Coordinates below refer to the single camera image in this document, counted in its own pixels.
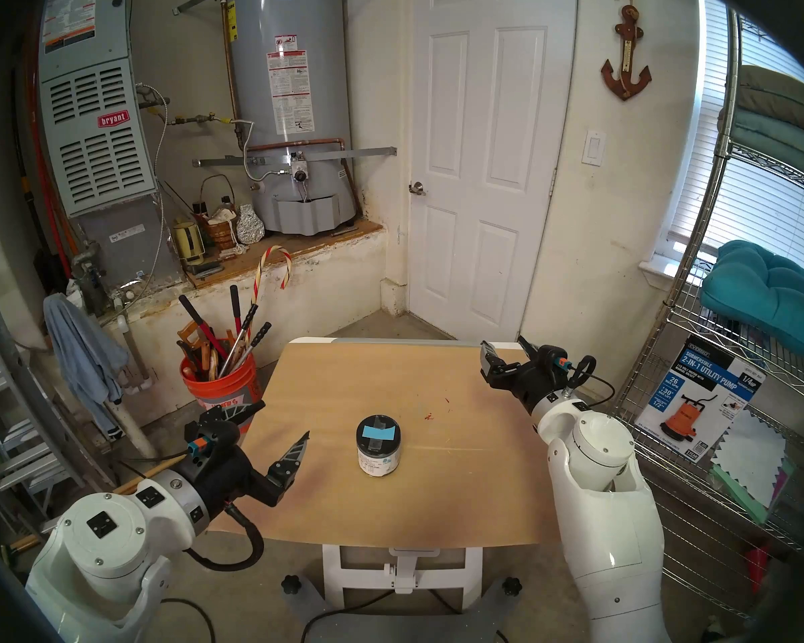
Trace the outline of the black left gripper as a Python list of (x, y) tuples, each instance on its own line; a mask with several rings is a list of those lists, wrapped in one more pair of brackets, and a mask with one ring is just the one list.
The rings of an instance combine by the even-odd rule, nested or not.
[(266, 407), (265, 401), (231, 406), (216, 405), (188, 422), (183, 430), (185, 456), (174, 470), (199, 495), (209, 516), (247, 496), (268, 507), (276, 507), (295, 482), (304, 459), (310, 432), (295, 442), (264, 476), (252, 467), (241, 450), (241, 426), (249, 426)]

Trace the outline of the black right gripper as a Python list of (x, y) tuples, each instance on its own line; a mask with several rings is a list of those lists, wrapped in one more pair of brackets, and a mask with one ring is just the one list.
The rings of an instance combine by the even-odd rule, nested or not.
[(558, 346), (536, 347), (522, 335), (517, 342), (528, 357), (525, 363), (506, 363), (489, 341), (481, 341), (480, 372), (493, 389), (511, 392), (533, 414), (540, 402), (567, 386), (567, 369), (561, 363), (566, 363), (568, 355)]

